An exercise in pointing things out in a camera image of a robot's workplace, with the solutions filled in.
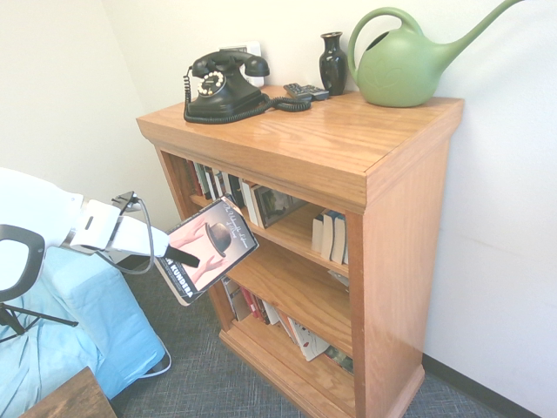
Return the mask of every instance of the light blue fabric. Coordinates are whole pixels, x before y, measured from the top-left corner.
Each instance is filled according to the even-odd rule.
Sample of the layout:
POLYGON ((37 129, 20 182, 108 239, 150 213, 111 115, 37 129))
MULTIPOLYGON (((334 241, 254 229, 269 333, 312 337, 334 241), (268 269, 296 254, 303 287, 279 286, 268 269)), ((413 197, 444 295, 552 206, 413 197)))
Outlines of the light blue fabric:
MULTIPOLYGON (((3 418, 19 416, 86 366, 111 399, 164 356, 124 277, 98 256, 51 248, 35 286, 6 303, 79 325, 40 320, 0 344, 3 418)), ((24 326, 32 321, 19 318, 24 326)), ((0 326, 0 339, 12 334, 0 326)))

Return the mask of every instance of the wooden surface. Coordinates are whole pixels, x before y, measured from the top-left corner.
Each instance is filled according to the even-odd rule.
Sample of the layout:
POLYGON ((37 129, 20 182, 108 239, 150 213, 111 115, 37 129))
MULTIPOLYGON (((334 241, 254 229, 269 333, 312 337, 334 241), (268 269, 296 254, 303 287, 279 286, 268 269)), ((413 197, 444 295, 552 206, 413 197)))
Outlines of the wooden surface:
POLYGON ((301 354, 285 334, 252 317, 236 322, 224 291, 211 289, 222 340, 306 414, 400 418, 423 381, 446 156, 462 108, 451 98, 384 108, 353 92, 229 125, 187 124, 183 104, 138 119, 181 216, 197 211, 182 158, 312 204, 267 230, 254 226, 261 247, 231 277, 352 355, 353 378, 316 370, 318 359, 291 360, 301 354), (350 278, 349 295, 310 249, 320 207, 346 215, 350 265, 333 269, 350 278))
POLYGON ((310 416, 355 416, 353 377, 324 356, 307 361, 279 327, 249 316, 223 342, 310 416))
POLYGON ((363 218, 347 215, 352 329, 363 330, 352 333, 356 396, 367 400, 359 416, 391 416, 415 381, 398 400, 402 416, 419 388, 447 151, 445 141, 363 218))
MULTIPOLYGON (((264 91, 272 97, 285 94, 277 86, 264 91)), ((413 138, 428 137, 438 123, 456 128, 461 110, 462 101, 452 98, 393 109, 370 105, 351 92, 313 102, 309 111, 268 111, 226 125, 187 124, 184 105, 176 104, 138 118, 138 125, 163 152, 361 214, 369 170, 386 155, 394 158, 402 145, 404 151, 413 138)))
POLYGON ((87 367, 46 396, 21 418, 116 418, 87 367))
POLYGON ((266 239, 228 276, 329 344, 352 356, 346 287, 323 267, 266 239))

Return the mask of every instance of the watering can handle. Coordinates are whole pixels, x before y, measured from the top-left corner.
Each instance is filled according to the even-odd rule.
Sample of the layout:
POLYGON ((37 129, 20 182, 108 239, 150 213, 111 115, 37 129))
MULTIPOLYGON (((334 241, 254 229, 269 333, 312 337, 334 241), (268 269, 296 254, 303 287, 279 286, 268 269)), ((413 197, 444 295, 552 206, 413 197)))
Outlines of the watering can handle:
POLYGON ((358 39, 358 35, 364 26, 375 17, 379 16, 393 16, 400 19, 402 25, 400 26, 401 29, 406 29, 412 32, 416 32, 421 34, 421 28, 418 25, 418 22, 410 16, 408 13, 401 9, 397 9, 395 7, 382 7, 380 9, 376 9, 371 11, 358 22, 352 35, 350 36, 350 41, 348 42, 348 69, 352 74, 352 77, 356 83, 358 83, 358 70, 356 69, 356 60, 354 59, 354 51, 356 47, 356 39, 358 39))

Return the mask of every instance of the black vase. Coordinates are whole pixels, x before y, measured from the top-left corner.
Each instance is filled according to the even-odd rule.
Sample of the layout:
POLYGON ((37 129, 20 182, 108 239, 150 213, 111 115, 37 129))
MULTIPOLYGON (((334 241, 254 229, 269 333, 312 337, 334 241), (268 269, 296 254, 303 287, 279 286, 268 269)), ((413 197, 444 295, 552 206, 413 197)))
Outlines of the black vase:
POLYGON ((346 54, 340 49, 342 32, 330 32, 321 35, 325 41, 325 52, 319 57, 319 73, 321 81, 329 95, 338 96, 343 93, 348 76, 346 54))

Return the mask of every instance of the gray carpet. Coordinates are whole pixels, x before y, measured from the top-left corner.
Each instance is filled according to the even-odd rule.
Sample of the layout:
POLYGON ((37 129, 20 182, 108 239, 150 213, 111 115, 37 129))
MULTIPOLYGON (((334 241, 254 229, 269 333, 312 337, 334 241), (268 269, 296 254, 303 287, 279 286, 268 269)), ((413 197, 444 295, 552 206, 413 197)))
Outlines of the gray carpet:
MULTIPOLYGON (((153 268, 127 276, 131 291, 172 356, 171 369, 138 380, 112 400, 124 418, 304 418, 282 394, 218 338, 204 295, 182 307, 153 268)), ((499 415, 427 375, 405 418, 497 418, 499 415)))

